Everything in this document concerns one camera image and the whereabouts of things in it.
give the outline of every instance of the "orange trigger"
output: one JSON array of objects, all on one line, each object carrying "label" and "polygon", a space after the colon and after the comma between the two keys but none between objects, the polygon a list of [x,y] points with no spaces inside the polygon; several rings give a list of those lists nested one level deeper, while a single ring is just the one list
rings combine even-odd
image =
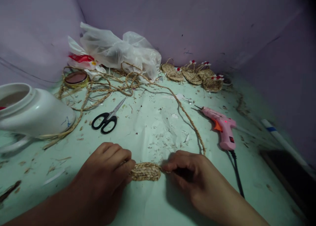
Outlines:
[{"label": "orange trigger", "polygon": [[214,118],[211,118],[211,120],[212,120],[213,122],[215,122],[215,127],[214,127],[214,130],[217,130],[217,131],[223,132],[223,130],[222,130],[222,128],[221,128],[221,126],[220,126],[220,125],[219,125],[219,123],[218,123],[218,121],[217,121],[216,119],[214,119]]}]

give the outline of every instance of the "black power cord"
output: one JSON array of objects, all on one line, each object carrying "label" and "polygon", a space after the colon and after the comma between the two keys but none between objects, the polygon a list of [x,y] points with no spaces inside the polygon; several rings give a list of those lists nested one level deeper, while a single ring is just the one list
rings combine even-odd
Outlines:
[{"label": "black power cord", "polygon": [[237,185],[238,185],[238,188],[239,188],[239,192],[241,194],[241,196],[243,198],[245,198],[245,195],[244,195],[244,191],[243,191],[243,187],[241,185],[241,181],[240,181],[240,177],[239,177],[239,172],[238,172],[238,168],[237,168],[237,157],[236,157],[236,153],[234,150],[229,150],[229,152],[231,153],[231,156],[232,158],[234,159],[234,163],[235,163],[235,174],[236,174],[236,178],[237,178]]}]

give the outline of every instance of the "white plastic bag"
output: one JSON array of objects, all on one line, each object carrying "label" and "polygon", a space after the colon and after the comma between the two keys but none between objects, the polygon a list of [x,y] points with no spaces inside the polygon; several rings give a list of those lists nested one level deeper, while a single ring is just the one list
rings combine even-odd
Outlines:
[{"label": "white plastic bag", "polygon": [[85,31],[80,39],[84,50],[106,67],[121,70],[121,63],[127,62],[141,71],[123,63],[125,72],[142,73],[151,80],[157,78],[161,55],[144,37],[126,32],[121,40],[110,30],[97,29],[82,22],[80,27]]}]

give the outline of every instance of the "lavender backdrop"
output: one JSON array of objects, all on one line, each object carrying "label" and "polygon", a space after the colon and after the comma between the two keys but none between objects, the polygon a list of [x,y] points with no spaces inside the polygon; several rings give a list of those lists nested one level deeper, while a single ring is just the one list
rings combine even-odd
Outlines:
[{"label": "lavender backdrop", "polygon": [[76,0],[0,0],[0,85],[25,82],[48,88],[68,55],[67,36],[79,39],[84,21]]},{"label": "lavender backdrop", "polygon": [[163,61],[210,61],[266,97],[300,152],[315,164],[315,28],[306,0],[0,0],[0,85],[47,88],[60,78],[67,35],[79,23],[145,36]]},{"label": "lavender backdrop", "polygon": [[306,8],[242,69],[316,167],[316,23]]},{"label": "lavender backdrop", "polygon": [[145,36],[176,65],[239,68],[295,17],[305,0],[78,0],[87,23]]}]

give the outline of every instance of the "white container handle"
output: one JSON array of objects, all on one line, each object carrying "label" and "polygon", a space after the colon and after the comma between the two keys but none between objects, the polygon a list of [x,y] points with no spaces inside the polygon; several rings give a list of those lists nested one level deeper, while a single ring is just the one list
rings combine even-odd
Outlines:
[{"label": "white container handle", "polygon": [[14,144],[1,146],[0,147],[0,154],[5,154],[7,152],[17,150],[32,140],[33,140],[32,137],[25,136],[21,140],[19,140],[18,142],[15,142]]}]

